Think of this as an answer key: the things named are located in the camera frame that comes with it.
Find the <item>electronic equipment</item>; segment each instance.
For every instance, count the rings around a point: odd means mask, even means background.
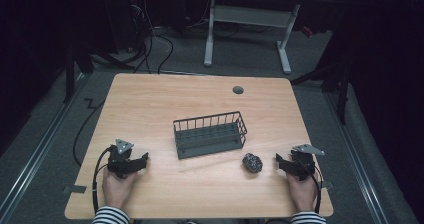
[[[147,166],[148,152],[139,159],[130,160],[133,146],[132,143],[116,139],[116,145],[110,147],[107,169],[121,179],[124,179],[125,175],[140,171]]]
[[[309,175],[315,173],[315,162],[312,154],[324,155],[325,153],[311,145],[304,144],[293,147],[291,150],[292,161],[284,160],[276,154],[278,167],[283,171],[299,177],[299,181],[305,180]]]

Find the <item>metal rail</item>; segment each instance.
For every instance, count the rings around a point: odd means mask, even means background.
[[[3,200],[3,203],[0,206],[0,223],[8,223],[12,217],[15,208],[17,207],[22,196],[25,194],[26,189],[37,173],[44,158],[50,150],[50,147],[53,145],[56,133],[63,123],[63,120],[65,119],[70,107],[72,106],[75,98],[78,96],[80,90],[87,83],[88,78],[89,76],[87,74],[79,75],[75,94],[68,102],[62,104],[53,121],[50,123],[46,133],[38,143],[38,146],[32,154],[31,158],[21,171],[13,187],[10,189],[9,194]]]
[[[324,98],[327,104],[330,106],[330,110],[334,120],[336,121],[339,131],[344,139],[344,147],[349,157],[349,161],[352,165],[353,172],[355,173],[356,179],[358,180],[359,187],[361,188],[362,194],[364,195],[365,202],[368,205],[370,213],[375,223],[386,224],[389,223],[384,213],[383,207],[380,205],[374,186],[371,183],[364,166],[362,165],[361,159],[356,152],[355,145],[350,137],[349,131],[346,126],[340,122],[338,114],[336,112],[337,103],[331,93],[324,93]]]

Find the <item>gray carpet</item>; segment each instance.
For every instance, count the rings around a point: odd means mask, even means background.
[[[153,38],[152,53],[149,57],[151,71],[157,70],[158,65],[171,50],[170,44],[159,37],[160,31],[165,32],[157,30],[158,37]],[[237,33],[231,38],[217,37],[214,63],[212,67],[207,68],[203,66],[205,33],[187,32],[183,35],[170,31],[164,37],[172,41],[173,52],[162,66],[162,70],[164,73],[173,71],[294,79],[315,68],[331,37],[331,33],[326,33],[307,38],[302,33],[294,32],[287,46],[293,73],[287,76],[282,73],[273,42],[246,40],[245,35],[248,33]],[[125,59],[128,55],[130,54],[121,53],[117,57]],[[63,190],[65,186],[74,183],[79,171],[72,156],[72,145],[84,120],[93,111],[87,108],[89,101],[85,99],[92,99],[92,106],[101,103],[107,95],[114,75],[118,72],[124,71],[110,66],[96,66],[96,71],[75,98],[53,139],[51,148],[16,206],[9,223],[90,223],[90,220],[66,219],[64,210],[69,194],[63,193]],[[146,73],[146,65],[143,65],[139,72]],[[8,168],[0,169],[2,177],[0,199],[6,198],[50,122],[61,108],[64,83],[64,75],[61,75],[50,92],[34,108],[30,120],[9,150],[1,157],[1,166]],[[331,181],[334,186],[329,189],[334,214],[327,219],[328,223],[375,223],[344,147],[344,137],[332,114],[334,110],[329,106],[326,94],[321,93],[318,84],[317,81],[307,82],[295,86],[294,91],[312,144],[326,152],[325,156],[318,157],[318,161],[325,179]],[[350,90],[349,95],[346,128],[385,208],[388,223],[418,223],[403,200],[402,193],[368,132],[355,101],[354,92]],[[100,111],[98,110],[89,119],[78,138],[76,152],[79,160],[84,157]]]

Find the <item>wooden table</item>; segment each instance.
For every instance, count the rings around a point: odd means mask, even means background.
[[[233,93],[234,86],[244,93]],[[248,130],[243,149],[178,159],[174,120],[232,111],[241,112]],[[135,144],[132,159],[149,152],[148,167],[139,172],[125,209],[135,219],[291,216],[295,209],[275,154],[288,158],[293,146],[310,143],[287,79],[118,74],[75,183],[88,188],[71,194],[68,218],[94,217],[93,171],[116,138]],[[242,165],[246,153],[262,159],[260,173],[249,173]],[[321,214],[332,212],[324,190]]]

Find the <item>wrist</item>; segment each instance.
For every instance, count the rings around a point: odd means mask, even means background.
[[[122,210],[122,208],[124,207],[124,204],[121,201],[109,201],[109,202],[107,201],[106,206]]]
[[[310,204],[296,203],[296,210],[298,212],[313,212],[314,207]]]

